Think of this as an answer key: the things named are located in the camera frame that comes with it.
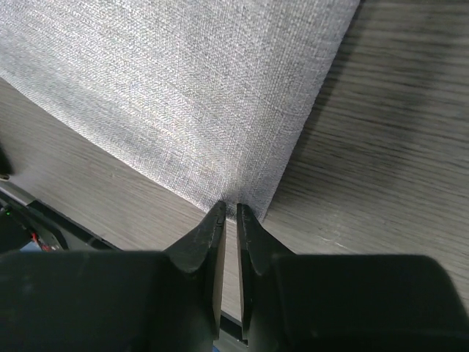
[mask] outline gray cloth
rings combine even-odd
[[[201,209],[262,218],[358,2],[3,0],[0,76]]]

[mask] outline wood surface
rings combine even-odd
[[[362,3],[265,227],[295,252],[428,254],[468,307],[469,3],[449,2]],[[165,248],[203,217],[2,80],[0,142],[13,183],[123,249]],[[233,224],[226,248],[239,318]]]

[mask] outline fabric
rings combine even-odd
[[[263,218],[359,0],[3,0],[0,76],[203,210]]]

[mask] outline woven fabric texture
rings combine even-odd
[[[203,210],[263,218],[359,0],[3,0],[0,76]]]

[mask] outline wood grain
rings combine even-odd
[[[469,4],[365,1],[265,220],[296,252],[419,253],[469,302]],[[123,249],[162,249],[202,212],[0,80],[12,181]],[[239,318],[234,226],[223,308]]]

